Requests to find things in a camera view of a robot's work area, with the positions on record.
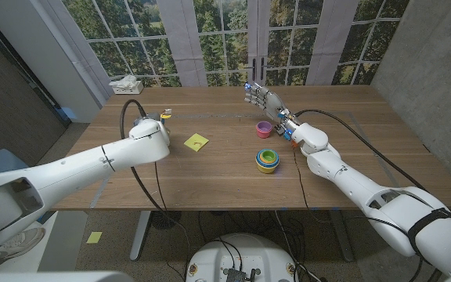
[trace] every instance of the concrete wall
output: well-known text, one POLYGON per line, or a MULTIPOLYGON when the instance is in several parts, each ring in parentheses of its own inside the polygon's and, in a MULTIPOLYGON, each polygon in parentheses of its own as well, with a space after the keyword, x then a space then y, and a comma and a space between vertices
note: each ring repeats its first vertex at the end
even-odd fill
POLYGON ((371 85, 451 173, 451 1, 410 1, 371 85))
POLYGON ((0 30, 74 122, 91 122, 95 100, 29 0, 0 0, 0 30))

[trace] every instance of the table top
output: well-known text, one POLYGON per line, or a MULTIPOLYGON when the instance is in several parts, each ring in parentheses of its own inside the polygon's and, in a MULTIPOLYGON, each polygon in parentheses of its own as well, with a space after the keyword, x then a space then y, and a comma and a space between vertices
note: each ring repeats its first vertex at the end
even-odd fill
MULTIPOLYGON (((451 208, 451 176, 390 108, 375 89, 353 86, 276 86, 271 88, 292 112, 308 108, 329 111, 349 123, 381 153, 411 174, 451 208)), ((137 96, 109 99, 69 154, 120 139, 119 117, 124 102, 137 99, 147 113, 172 109, 170 155, 157 162, 164 203, 169 210, 305 209, 296 163, 308 206, 321 209, 357 207, 331 182, 313 175, 300 150, 275 132, 267 139, 256 135, 255 125, 267 121, 264 112, 244 102, 243 87, 144 89, 137 96), (198 133, 209 139, 199 152, 184 142, 198 133), (257 169, 255 156, 273 149, 280 165, 272 174, 257 169)), ((136 106, 126 114, 128 132, 138 116, 136 106)), ((412 186, 375 156, 345 127, 321 114, 299 118, 329 136, 343 161, 383 186, 412 186)), ((137 167, 146 188, 161 205, 154 164, 137 167)), ((70 195, 57 210, 155 210, 129 169, 70 195)))

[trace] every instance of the white box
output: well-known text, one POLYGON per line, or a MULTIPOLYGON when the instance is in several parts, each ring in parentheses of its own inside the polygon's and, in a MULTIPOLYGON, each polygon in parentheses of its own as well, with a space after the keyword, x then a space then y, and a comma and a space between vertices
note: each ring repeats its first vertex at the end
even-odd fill
POLYGON ((113 86, 114 94, 140 94, 142 89, 144 89, 144 84, 141 81, 137 81, 136 86, 132 89, 120 89, 113 86))

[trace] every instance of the sticky note on floor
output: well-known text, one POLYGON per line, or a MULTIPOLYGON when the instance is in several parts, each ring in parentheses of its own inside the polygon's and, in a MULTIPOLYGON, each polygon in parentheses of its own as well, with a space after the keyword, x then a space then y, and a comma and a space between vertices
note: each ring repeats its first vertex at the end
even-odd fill
POLYGON ((100 236, 102 236, 102 232, 92 232, 90 237, 86 241, 86 244, 97 244, 99 243, 100 236))

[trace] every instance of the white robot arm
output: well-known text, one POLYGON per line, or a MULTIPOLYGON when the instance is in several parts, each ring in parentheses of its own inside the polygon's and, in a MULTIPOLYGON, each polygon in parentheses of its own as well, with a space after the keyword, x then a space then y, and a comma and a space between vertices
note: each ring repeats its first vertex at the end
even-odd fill
POLYGON ((0 173, 0 245, 66 196, 115 171, 168 156, 169 145, 163 124, 145 118, 126 139, 49 164, 0 173))
POLYGON ((327 134, 302 123, 274 92, 260 85, 245 85, 249 103, 266 110, 279 124, 276 130, 295 141, 307 157, 314 174, 334 183, 369 220, 372 227, 397 252, 421 255, 444 274, 451 276, 451 212, 437 198, 414 186, 381 186, 341 160, 328 143, 327 134))

